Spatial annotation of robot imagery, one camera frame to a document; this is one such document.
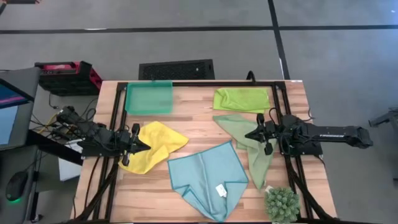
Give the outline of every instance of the lime green cloth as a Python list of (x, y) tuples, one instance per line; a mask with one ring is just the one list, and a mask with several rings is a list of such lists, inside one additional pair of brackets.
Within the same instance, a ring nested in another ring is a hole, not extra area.
[(214, 110), (263, 113), (268, 108), (265, 88), (220, 88), (214, 94)]
[[(214, 116), (213, 119), (236, 140), (238, 149), (245, 149), (248, 152), (250, 175), (257, 189), (261, 189), (265, 185), (267, 170), (274, 157), (274, 151), (267, 156), (264, 152), (266, 146), (264, 143), (244, 137), (245, 134), (255, 130), (257, 123), (244, 119), (240, 114)], [(269, 142), (272, 147), (276, 145), (275, 139)]]

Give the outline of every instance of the yellow towel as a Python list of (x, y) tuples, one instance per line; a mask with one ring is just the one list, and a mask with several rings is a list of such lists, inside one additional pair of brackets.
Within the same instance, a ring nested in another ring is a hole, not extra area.
[(120, 167), (135, 174), (145, 174), (157, 163), (168, 158), (171, 152), (180, 149), (188, 142), (187, 137), (158, 121), (142, 127), (138, 137), (150, 146), (150, 149), (131, 154), (127, 167), (119, 162)]

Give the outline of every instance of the green plastic tray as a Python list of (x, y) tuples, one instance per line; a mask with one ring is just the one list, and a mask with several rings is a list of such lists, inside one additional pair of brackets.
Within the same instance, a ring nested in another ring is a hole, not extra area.
[(125, 110), (132, 115), (170, 114), (173, 82), (133, 82), (127, 86)]

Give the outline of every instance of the microfiber cloth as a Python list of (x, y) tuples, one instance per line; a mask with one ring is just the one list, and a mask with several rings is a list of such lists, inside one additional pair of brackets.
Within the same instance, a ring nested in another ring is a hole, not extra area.
[[(238, 149), (247, 150), (251, 177), (257, 189), (261, 189), (265, 185), (267, 170), (274, 157), (274, 151), (267, 156), (264, 152), (266, 146), (264, 143), (244, 137), (245, 134), (257, 128), (257, 123), (244, 119), (240, 114), (214, 116), (213, 119), (236, 140)], [(271, 139), (269, 142), (275, 148), (276, 140)]]
[[(173, 190), (204, 216), (218, 222), (227, 219), (248, 186), (231, 141), (168, 163)], [(226, 197), (216, 190), (220, 184)]]
[(220, 88), (214, 94), (214, 110), (263, 113), (268, 108), (265, 88)]
[(143, 126), (138, 138), (150, 146), (150, 149), (131, 154), (127, 167), (119, 162), (120, 167), (135, 174), (145, 174), (157, 163), (168, 158), (171, 152), (180, 149), (188, 142), (187, 137), (158, 121)]

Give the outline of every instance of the green succulent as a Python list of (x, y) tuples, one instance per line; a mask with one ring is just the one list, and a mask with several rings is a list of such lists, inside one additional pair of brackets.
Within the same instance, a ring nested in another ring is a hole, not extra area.
[(290, 223), (300, 212), (299, 196), (291, 189), (273, 188), (266, 192), (266, 212), (272, 222)]

